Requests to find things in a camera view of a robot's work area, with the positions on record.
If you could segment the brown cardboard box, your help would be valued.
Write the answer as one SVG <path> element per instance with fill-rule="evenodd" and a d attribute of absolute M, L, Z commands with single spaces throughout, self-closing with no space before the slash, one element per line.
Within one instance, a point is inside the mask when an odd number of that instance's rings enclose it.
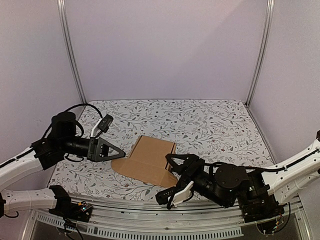
<path fill-rule="evenodd" d="M 177 184 L 166 155 L 176 152 L 176 143 L 142 135 L 135 142 L 128 157 L 111 161 L 111 168 L 126 177 L 170 188 Z"/>

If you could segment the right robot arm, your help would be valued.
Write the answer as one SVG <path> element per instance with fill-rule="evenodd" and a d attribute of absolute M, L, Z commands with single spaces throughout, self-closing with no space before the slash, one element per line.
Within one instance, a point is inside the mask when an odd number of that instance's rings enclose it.
<path fill-rule="evenodd" d="M 284 206 L 320 177 L 320 137 L 303 151 L 269 168 L 206 163 L 194 154 L 167 154 L 171 170 L 180 178 L 157 194 L 157 202 L 171 209 L 194 193 L 224 208 L 238 203 L 247 221 L 284 213 Z"/>

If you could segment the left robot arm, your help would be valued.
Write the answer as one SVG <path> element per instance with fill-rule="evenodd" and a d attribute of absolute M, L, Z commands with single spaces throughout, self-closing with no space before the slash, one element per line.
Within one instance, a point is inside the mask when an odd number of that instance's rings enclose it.
<path fill-rule="evenodd" d="M 51 185 L 32 191 L 9 191 L 11 184 L 33 173 L 47 170 L 63 161 L 67 155 L 75 155 L 91 162 L 106 162 L 125 157 L 120 148 L 100 137 L 108 131 L 113 117 L 106 115 L 98 120 L 91 130 L 89 138 L 77 135 L 82 125 L 76 115 L 63 111 L 51 119 L 51 131 L 48 137 L 33 142 L 20 154 L 0 165 L 0 215 L 12 212 L 48 209 L 51 214 L 65 219 L 87 222 L 92 205 L 81 201 L 73 203 L 67 191 L 60 185 Z"/>

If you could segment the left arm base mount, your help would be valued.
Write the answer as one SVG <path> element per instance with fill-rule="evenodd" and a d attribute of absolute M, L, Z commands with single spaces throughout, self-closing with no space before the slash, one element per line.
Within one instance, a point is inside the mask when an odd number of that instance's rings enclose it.
<path fill-rule="evenodd" d="M 93 206 L 90 203 L 81 201 L 73 203 L 68 200 L 58 200 L 54 208 L 49 209 L 50 214 L 80 222 L 88 223 L 93 211 Z"/>

